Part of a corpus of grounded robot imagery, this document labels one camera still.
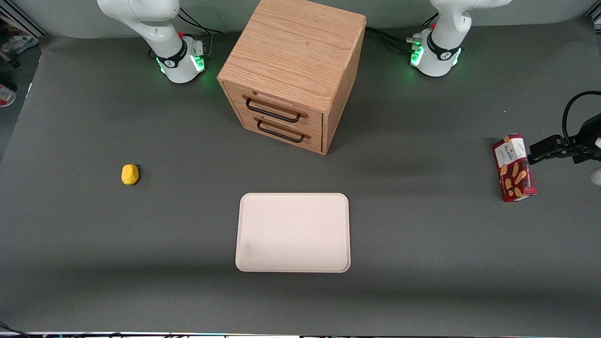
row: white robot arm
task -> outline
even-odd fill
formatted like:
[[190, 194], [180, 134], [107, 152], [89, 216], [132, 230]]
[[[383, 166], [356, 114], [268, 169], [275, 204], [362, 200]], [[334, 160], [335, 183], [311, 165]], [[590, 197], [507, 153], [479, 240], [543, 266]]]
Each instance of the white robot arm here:
[[146, 40], [161, 71], [175, 83], [193, 80], [205, 69], [204, 46], [180, 37], [168, 22], [180, 10], [179, 0], [97, 0], [102, 12], [132, 28]]
[[457, 64], [461, 43], [472, 27], [468, 10], [496, 8], [512, 0], [430, 0], [438, 10], [434, 28], [426, 28], [407, 41], [415, 43], [411, 65], [428, 76], [443, 76]]

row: gray wall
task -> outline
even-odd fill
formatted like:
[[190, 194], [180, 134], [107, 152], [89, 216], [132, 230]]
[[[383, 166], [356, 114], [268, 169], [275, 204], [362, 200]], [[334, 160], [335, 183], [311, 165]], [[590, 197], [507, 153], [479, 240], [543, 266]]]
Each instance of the gray wall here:
[[[416, 26], [435, 13], [428, 0], [314, 0], [363, 13], [370, 26]], [[206, 27], [223, 31], [244, 29], [258, 0], [180, 0], [182, 8]], [[96, 0], [15, 0], [51, 35], [80, 38], [126, 37], [135, 33], [104, 16]], [[505, 7], [472, 12], [474, 25], [554, 23], [582, 15], [595, 0], [514, 0]], [[197, 32], [176, 19], [176, 29]]]

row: green led light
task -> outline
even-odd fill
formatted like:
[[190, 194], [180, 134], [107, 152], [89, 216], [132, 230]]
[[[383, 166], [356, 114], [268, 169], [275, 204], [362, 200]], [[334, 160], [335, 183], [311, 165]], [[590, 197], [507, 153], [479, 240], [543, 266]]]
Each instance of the green led light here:
[[419, 62], [421, 61], [421, 57], [422, 55], [424, 55], [424, 47], [420, 46], [419, 49], [417, 49], [415, 52], [413, 52], [413, 57], [411, 58], [411, 63], [414, 66], [419, 65]]
[[159, 64], [160, 72], [165, 74], [165, 69], [163, 69], [163, 65], [160, 63], [159, 58], [156, 58], [156, 62]]
[[196, 67], [196, 70], [199, 73], [204, 70], [204, 58], [203, 57], [197, 57], [195, 55], [190, 55], [190, 60], [192, 60], [194, 67]]
[[459, 54], [461, 54], [461, 48], [457, 51], [457, 56], [455, 57], [455, 61], [453, 61], [453, 65], [455, 66], [459, 61]]

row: red cardboard box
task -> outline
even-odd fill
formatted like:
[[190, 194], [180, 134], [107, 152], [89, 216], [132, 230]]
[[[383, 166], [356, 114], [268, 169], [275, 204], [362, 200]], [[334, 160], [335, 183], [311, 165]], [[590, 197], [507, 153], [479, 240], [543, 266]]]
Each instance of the red cardboard box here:
[[516, 202], [536, 195], [522, 135], [507, 135], [494, 145], [493, 153], [504, 201]]

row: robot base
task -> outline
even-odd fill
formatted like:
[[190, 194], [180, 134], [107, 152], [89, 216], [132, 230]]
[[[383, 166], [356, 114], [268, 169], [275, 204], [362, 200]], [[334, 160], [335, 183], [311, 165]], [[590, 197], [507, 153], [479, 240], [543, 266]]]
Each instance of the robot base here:
[[160, 71], [167, 75], [171, 82], [183, 84], [192, 81], [196, 75], [202, 73], [205, 68], [204, 45], [202, 41], [196, 41], [191, 37], [183, 37], [186, 43], [186, 56], [178, 63], [177, 67], [169, 68], [162, 64], [157, 58]]
[[[432, 32], [431, 28], [424, 29], [414, 34], [413, 39], [416, 41], [426, 41], [430, 32]], [[419, 69], [423, 74], [432, 77], [446, 75], [457, 64], [459, 54], [461, 53], [461, 49], [459, 49], [455, 55], [450, 55], [448, 60], [441, 61], [438, 59], [436, 53], [428, 47], [427, 43], [420, 42], [418, 45], [413, 46], [414, 52], [411, 55], [411, 66]]]

